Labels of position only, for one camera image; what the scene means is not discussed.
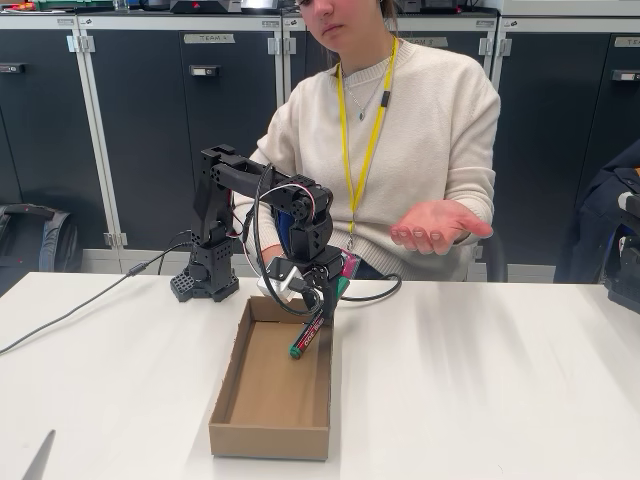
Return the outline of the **person's left hand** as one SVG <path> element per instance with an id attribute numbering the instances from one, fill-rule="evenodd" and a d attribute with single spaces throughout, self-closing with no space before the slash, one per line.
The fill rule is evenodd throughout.
<path id="1" fill-rule="evenodd" d="M 419 202 L 390 228 L 392 241 L 409 251 L 446 255 L 470 235 L 490 237 L 491 226 L 453 200 Z"/>

